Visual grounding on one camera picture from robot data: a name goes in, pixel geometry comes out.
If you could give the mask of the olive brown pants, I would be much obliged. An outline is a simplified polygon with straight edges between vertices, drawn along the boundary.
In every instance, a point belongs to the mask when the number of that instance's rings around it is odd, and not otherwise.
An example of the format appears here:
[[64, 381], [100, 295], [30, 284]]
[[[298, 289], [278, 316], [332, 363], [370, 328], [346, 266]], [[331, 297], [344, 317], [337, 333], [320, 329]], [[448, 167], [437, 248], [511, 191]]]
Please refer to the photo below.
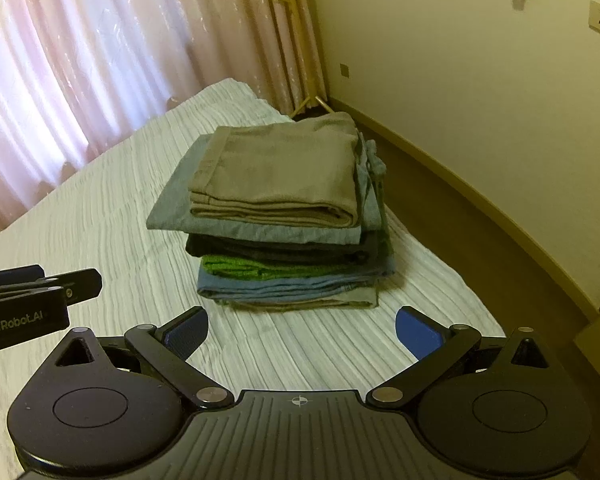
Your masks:
[[212, 133], [188, 182], [198, 217], [353, 228], [358, 133], [344, 113]]

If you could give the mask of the stack of folded clothes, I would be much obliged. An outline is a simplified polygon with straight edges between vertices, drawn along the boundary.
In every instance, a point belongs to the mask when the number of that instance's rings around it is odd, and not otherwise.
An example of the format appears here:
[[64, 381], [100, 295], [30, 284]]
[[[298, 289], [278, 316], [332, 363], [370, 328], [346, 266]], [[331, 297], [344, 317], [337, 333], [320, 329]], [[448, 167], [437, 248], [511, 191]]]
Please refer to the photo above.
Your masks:
[[396, 259], [382, 197], [386, 167], [375, 143], [355, 128], [360, 218], [353, 228], [278, 226], [192, 214], [188, 182], [217, 128], [188, 149], [146, 226], [186, 235], [186, 252], [199, 261], [197, 290], [203, 297], [246, 308], [373, 306], [377, 284], [393, 274]]

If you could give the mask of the striped grey bed quilt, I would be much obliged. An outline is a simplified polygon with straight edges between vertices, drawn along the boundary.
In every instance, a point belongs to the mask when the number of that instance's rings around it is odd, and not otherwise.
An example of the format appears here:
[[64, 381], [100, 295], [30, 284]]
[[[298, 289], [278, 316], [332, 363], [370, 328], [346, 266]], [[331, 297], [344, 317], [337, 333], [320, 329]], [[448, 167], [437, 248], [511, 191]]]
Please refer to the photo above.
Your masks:
[[[248, 86], [227, 79], [151, 120], [0, 233], [0, 269], [39, 264], [50, 274], [94, 268], [100, 295], [70, 321], [100, 336], [161, 324], [200, 303], [198, 263], [179, 232], [146, 220], [190, 146], [219, 126], [279, 122]], [[197, 417], [148, 470], [151, 479], [454, 479], [407, 423], [362, 410], [358, 398], [414, 359], [394, 332], [410, 304], [441, 324], [486, 336], [501, 326], [462, 278], [390, 216], [396, 272], [371, 309], [258, 313], [206, 301], [206, 342], [192, 364], [246, 390], [233, 415]]]

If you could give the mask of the pink curtain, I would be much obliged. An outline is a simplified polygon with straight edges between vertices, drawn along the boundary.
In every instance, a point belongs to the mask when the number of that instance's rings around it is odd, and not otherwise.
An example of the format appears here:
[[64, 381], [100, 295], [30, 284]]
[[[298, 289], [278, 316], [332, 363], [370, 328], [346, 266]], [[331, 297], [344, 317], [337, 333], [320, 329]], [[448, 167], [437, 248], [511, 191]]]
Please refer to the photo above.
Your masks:
[[295, 60], [276, 0], [0, 0], [0, 229], [220, 80], [291, 114]]

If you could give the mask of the bamboo pole stand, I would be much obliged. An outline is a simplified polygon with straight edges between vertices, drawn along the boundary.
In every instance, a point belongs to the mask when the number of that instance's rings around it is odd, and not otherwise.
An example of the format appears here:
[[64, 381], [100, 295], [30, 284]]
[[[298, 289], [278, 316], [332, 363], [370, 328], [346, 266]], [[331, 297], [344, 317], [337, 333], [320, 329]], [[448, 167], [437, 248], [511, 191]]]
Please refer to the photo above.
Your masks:
[[302, 98], [292, 118], [299, 118], [307, 112], [319, 108], [332, 114], [328, 104], [323, 62], [318, 46], [310, 0], [276, 0], [287, 8], [289, 38], [294, 46], [297, 78], [302, 90]]

